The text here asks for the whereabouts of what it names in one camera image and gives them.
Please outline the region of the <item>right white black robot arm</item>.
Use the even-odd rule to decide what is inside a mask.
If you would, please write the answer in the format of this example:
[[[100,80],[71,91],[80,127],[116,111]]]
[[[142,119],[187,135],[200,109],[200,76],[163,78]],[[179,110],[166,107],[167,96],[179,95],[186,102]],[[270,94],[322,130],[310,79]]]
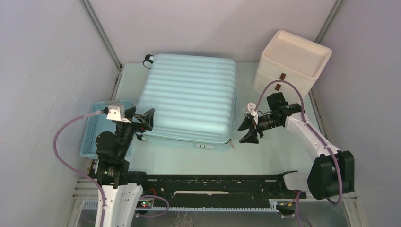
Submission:
[[[275,184],[275,192],[286,198],[294,190],[309,192],[317,199],[337,196],[340,200],[354,191],[355,159],[350,151],[341,151],[330,143],[309,121],[301,103],[289,104],[281,92],[267,98],[270,112],[259,115],[256,104],[245,107],[238,131],[248,132],[240,143],[258,144],[263,132],[277,127],[290,131],[307,151],[313,165],[309,173],[286,172]]]

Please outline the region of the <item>light blue ribbed suitcase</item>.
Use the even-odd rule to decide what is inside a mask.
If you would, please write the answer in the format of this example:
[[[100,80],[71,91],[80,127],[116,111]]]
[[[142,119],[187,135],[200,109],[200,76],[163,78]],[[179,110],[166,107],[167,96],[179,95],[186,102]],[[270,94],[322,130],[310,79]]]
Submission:
[[[136,108],[154,109],[154,144],[229,149],[236,112],[236,62],[178,54],[146,55],[149,74]]]

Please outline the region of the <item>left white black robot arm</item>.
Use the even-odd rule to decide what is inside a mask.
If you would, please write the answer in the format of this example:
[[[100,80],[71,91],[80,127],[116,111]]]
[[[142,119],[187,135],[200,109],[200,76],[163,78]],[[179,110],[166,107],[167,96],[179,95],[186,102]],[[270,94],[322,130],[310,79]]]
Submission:
[[[153,129],[155,109],[137,113],[136,107],[125,109],[116,103],[100,110],[116,124],[115,132],[104,131],[96,138],[97,184],[99,195],[97,227],[128,227],[137,202],[149,192],[144,172],[129,171],[126,155],[135,137]]]

